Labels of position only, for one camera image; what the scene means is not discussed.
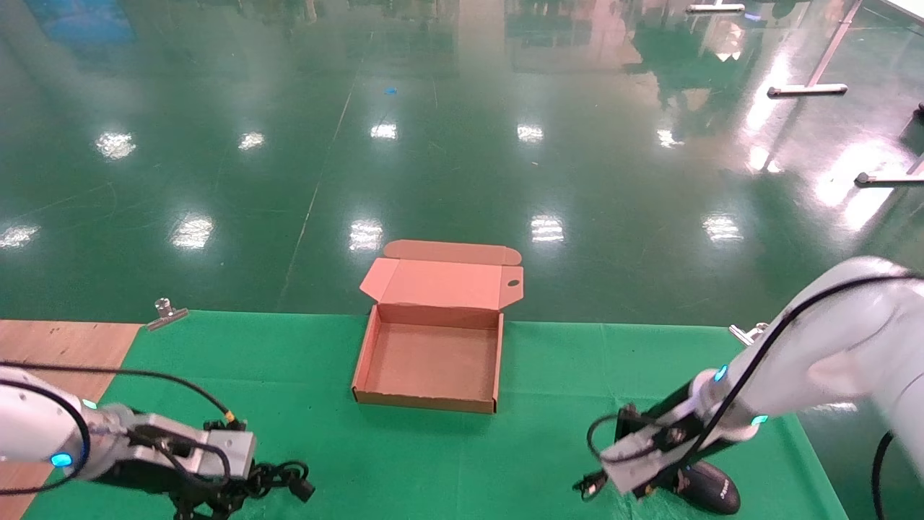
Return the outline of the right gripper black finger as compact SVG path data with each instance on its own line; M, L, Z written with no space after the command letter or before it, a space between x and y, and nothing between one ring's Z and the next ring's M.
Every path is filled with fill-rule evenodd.
M667 490L668 493L681 495L689 487L690 468L690 465L679 465L679 467L661 471L645 484L645 497L657 493L658 490Z

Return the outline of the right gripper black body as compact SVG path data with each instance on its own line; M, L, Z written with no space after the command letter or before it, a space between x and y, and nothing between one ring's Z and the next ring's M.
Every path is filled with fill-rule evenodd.
M710 417L697 411L690 381L647 409L624 405L616 414L614 487L622 495L644 499L645 484L661 471L690 465L689 487L682 499L730 499L731 478L705 458L731 447L731 441L710 428Z

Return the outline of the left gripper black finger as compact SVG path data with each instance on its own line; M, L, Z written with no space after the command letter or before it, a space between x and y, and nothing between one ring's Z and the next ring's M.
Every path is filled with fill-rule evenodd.
M197 501L172 497L172 504L175 507L173 519L230 519L242 508L244 499Z
M233 480L218 492L218 500L261 499L261 477Z

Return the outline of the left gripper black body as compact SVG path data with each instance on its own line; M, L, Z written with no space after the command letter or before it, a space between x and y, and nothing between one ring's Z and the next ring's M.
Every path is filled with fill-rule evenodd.
M222 477L221 461L199 461L188 465L189 473L205 480L218 482ZM231 480L240 480L240 461L230 461ZM95 484L114 488L128 488L153 495L165 495L177 501L205 503L218 495L216 488L209 490L185 480L168 461L118 461L105 474L95 478Z

